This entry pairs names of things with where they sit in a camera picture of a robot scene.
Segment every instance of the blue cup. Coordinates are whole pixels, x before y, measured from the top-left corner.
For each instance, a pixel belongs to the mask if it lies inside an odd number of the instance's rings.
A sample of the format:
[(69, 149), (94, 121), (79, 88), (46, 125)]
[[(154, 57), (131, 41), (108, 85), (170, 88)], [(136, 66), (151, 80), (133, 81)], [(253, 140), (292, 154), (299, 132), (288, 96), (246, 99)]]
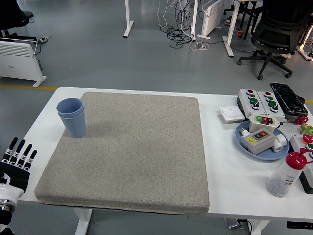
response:
[(80, 115), (83, 110), (84, 105), (78, 98), (64, 99), (57, 105), (59, 116), (63, 118), (74, 118)]
[(81, 138), (86, 134), (86, 121), (85, 121), (85, 111), (76, 117), (62, 117), (60, 116), (67, 132), (72, 138)]

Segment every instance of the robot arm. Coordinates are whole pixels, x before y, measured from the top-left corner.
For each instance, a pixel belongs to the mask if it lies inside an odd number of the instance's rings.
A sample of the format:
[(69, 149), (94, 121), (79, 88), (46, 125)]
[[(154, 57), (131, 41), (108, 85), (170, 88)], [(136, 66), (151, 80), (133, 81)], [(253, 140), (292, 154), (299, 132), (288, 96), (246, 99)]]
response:
[(20, 150), (25, 143), (25, 140), (22, 140), (11, 156), (16, 142), (17, 138), (15, 137), (0, 162), (0, 235), (13, 234), (7, 226), (11, 222), (12, 213), (17, 206), (18, 199), (27, 189), (29, 180), (28, 170), (37, 153), (34, 150), (28, 161), (26, 161), (27, 154), (32, 147), (30, 144), (19, 158)]

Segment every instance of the round plate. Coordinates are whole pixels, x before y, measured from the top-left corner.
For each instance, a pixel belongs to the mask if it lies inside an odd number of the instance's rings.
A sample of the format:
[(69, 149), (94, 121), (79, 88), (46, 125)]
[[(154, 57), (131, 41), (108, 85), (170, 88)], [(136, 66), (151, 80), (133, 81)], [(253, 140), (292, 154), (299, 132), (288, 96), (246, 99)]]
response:
[[(236, 132), (235, 132), (236, 142), (243, 149), (244, 152), (246, 152), (250, 156), (253, 156), (253, 157), (257, 158), (257, 159), (267, 160), (267, 161), (273, 161), (273, 160), (277, 160), (277, 159), (280, 159), (282, 157), (287, 156), (288, 151), (289, 151), (289, 141), (287, 141), (287, 144), (284, 146), (283, 150), (279, 151), (277, 153), (275, 153), (272, 150), (272, 148), (268, 148), (267, 150), (264, 150), (263, 152), (261, 152), (259, 154), (256, 154), (256, 155), (253, 154), (253, 153), (250, 153), (248, 150), (246, 150), (246, 148), (244, 147), (243, 143), (241, 142), (241, 134), (240, 134), (239, 131), (242, 128), (245, 128), (246, 130), (249, 130), (249, 124), (250, 124), (250, 121), (244, 121), (244, 122), (240, 123), (239, 126), (237, 126)], [(280, 130), (278, 130), (277, 128), (275, 128), (273, 134), (277, 136), (277, 135), (283, 134), (283, 133)]]

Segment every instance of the clear bottle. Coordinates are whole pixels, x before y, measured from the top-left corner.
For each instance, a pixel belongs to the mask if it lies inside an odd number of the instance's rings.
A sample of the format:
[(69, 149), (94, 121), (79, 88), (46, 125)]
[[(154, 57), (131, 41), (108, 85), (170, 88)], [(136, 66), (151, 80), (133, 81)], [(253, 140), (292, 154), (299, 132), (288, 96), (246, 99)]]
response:
[(291, 152), (268, 179), (267, 190), (275, 197), (285, 197), (306, 164), (305, 156), (298, 152)]

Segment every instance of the gray floor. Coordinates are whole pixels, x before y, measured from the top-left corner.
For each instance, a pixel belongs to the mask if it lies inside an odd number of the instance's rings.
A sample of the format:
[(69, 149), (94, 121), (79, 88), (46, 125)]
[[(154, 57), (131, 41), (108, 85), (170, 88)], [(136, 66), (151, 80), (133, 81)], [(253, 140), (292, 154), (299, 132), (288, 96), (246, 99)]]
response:
[[(293, 70), (291, 78), (273, 65), (264, 71), (264, 79), (256, 79), (261, 62), (238, 58), (251, 53), (234, 51), (229, 58), (223, 43), (209, 46), (208, 51), (170, 48), (170, 40), (159, 30), (158, 1), (130, 1), (131, 18), (135, 21), (129, 38), (126, 29), (124, 0), (19, 0), (22, 10), (34, 13), (34, 22), (10, 32), (37, 38), (49, 35), (36, 57), (41, 61), (47, 79), (42, 87), (89, 87), (126, 90), (148, 90), (204, 94), (233, 94), (239, 89), (270, 91), (270, 82), (288, 84), (295, 93), (313, 100), (313, 63), (296, 54), (286, 65)], [(231, 0), (225, 1), (229, 8)], [(166, 1), (161, 1), (160, 20)], [(210, 43), (221, 41), (228, 27), (215, 29)], [(175, 26), (174, 9), (168, 8), (166, 19)], [(201, 30), (197, 19), (196, 33)], [(247, 40), (233, 38), (232, 47), (253, 51)], [(2, 78), (0, 85), (32, 86), (34, 82)], [(53, 90), (0, 87), (0, 155), (17, 136), (22, 139), (53, 94)], [(313, 104), (308, 103), (313, 111)], [(12, 219), (12, 228), (22, 234), (73, 234), (77, 219), (71, 208), (19, 204)], [(89, 235), (98, 234), (231, 234), (222, 218), (142, 214), (125, 211), (96, 211)], [(309, 231), (286, 229), (285, 222), (271, 221), (263, 235), (297, 234)]]

